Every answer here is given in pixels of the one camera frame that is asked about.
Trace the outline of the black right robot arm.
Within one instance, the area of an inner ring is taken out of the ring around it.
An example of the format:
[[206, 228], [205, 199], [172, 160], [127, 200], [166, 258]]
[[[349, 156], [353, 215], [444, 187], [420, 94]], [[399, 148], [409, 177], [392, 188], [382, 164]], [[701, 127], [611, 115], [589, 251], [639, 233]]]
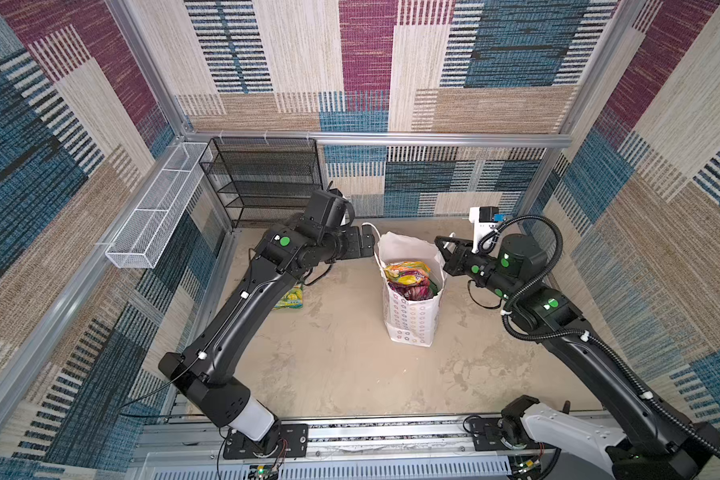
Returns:
[[476, 241], [437, 237], [445, 272], [466, 276], [500, 297], [507, 333], [552, 353], [619, 426], [607, 434], [522, 396], [502, 413], [509, 444], [551, 444], [615, 479], [694, 479], [711, 458], [720, 460], [720, 432], [707, 422], [692, 422], [665, 402], [600, 338], [576, 305], [544, 283], [562, 255], [557, 226], [550, 227], [551, 253], [530, 236], [512, 234], [494, 254], [490, 245], [503, 229], [498, 226]]

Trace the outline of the white paper bag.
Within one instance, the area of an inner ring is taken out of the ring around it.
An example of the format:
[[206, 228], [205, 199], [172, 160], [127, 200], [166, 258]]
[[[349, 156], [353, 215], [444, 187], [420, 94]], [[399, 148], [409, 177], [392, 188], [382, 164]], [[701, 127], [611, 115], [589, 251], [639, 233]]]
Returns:
[[376, 241], [374, 259], [382, 278], [383, 320], [392, 341], [429, 347], [438, 326], [447, 283], [445, 260], [435, 244], [365, 222]]

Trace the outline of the purple Fox's candy bag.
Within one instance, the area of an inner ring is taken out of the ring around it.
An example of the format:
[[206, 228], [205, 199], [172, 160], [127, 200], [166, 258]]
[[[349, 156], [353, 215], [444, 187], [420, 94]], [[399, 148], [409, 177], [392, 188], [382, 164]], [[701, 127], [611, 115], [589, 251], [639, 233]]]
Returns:
[[431, 280], [418, 284], [404, 285], [396, 282], [387, 282], [388, 287], [407, 301], [426, 301], [438, 295], [440, 288]]

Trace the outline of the orange snack bag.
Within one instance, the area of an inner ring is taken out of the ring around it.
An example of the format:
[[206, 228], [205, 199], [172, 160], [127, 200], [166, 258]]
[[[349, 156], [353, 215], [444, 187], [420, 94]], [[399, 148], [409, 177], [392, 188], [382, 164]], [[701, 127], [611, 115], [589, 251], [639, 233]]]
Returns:
[[431, 269], [422, 261], [391, 263], [383, 268], [383, 272], [389, 282], [403, 286], [416, 286], [426, 283], [431, 275]]

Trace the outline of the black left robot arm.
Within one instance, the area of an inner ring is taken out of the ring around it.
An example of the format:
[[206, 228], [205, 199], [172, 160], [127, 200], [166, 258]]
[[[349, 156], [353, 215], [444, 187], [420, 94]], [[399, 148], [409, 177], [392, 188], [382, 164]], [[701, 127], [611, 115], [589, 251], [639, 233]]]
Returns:
[[246, 272], [205, 330], [183, 351], [168, 352], [158, 369], [214, 425], [230, 427], [270, 452], [280, 441], [277, 416], [234, 377], [248, 344], [278, 301], [322, 262], [369, 258], [370, 225], [327, 231], [317, 241], [277, 224], [254, 249]]

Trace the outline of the green yellow Fox's bag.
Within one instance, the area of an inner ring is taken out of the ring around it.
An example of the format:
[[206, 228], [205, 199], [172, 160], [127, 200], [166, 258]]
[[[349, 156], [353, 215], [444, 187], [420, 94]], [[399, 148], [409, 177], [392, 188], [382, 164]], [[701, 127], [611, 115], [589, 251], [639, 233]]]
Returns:
[[303, 307], [303, 304], [303, 286], [297, 284], [284, 294], [275, 304], [274, 309], [300, 309]]

